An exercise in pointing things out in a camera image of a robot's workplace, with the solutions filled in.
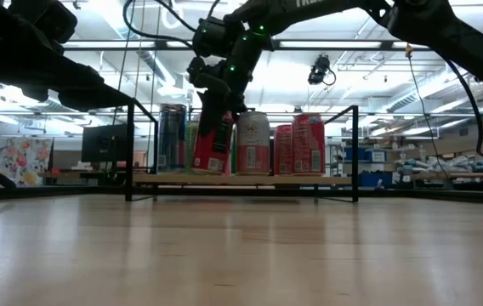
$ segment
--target floral artwork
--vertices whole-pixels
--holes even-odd
[[[43,184],[39,173],[47,171],[52,139],[0,137],[0,173],[19,187]]]

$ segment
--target wooden floor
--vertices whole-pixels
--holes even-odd
[[[483,205],[0,202],[0,305],[483,306]]]

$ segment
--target computer monitor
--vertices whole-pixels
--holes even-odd
[[[126,161],[126,146],[126,124],[86,127],[82,131],[81,162]]]

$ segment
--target blue energy drink can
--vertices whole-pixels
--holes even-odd
[[[158,173],[182,173],[185,170],[184,105],[161,105],[158,121]]]

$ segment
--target ceiling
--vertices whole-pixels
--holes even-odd
[[[177,0],[175,10],[183,15],[190,25],[197,26],[200,18],[205,18],[211,0]],[[457,17],[483,32],[483,0],[456,1],[451,5]],[[81,9],[75,9],[72,1],[65,6],[77,17],[78,24],[74,41],[120,40],[119,29],[122,23],[121,0],[79,1]],[[214,16],[222,17],[240,4],[239,0],[221,1]],[[171,14],[154,1],[136,1],[133,24],[148,33],[158,33],[191,39],[191,31],[182,25],[175,25]],[[383,27],[376,25],[366,12],[351,9],[291,26],[275,39],[338,39],[338,40],[397,40]],[[199,101],[190,99],[192,86],[186,81],[186,68],[195,56],[188,50],[158,50],[157,63],[171,76],[171,82],[158,82],[148,63],[134,51],[68,51],[65,56],[79,63],[89,65],[105,79],[105,82],[124,93],[135,96],[147,109],[156,111],[163,103],[192,103],[198,107]],[[325,85],[309,85],[307,82],[310,67],[315,59],[325,54],[336,72],[336,83],[328,88]],[[218,59],[206,59],[213,63]],[[432,77],[447,73],[444,61],[434,52],[416,51],[412,58],[413,70],[418,82],[425,83]],[[253,72],[253,81],[247,86],[245,100],[248,107],[258,111],[293,111],[295,106],[305,111],[339,111],[342,107],[359,105],[361,112],[385,111],[404,94],[414,93],[413,79],[409,63],[402,49],[399,51],[318,51],[294,50],[263,52]],[[483,84],[476,94],[483,96]],[[458,82],[451,80],[447,85],[428,89],[424,98],[429,99],[426,111],[462,98]],[[25,111],[24,106],[0,104],[0,111]],[[396,112],[420,113],[420,103],[405,105]],[[111,123],[102,117],[102,123]],[[391,122],[378,122],[379,128]]]

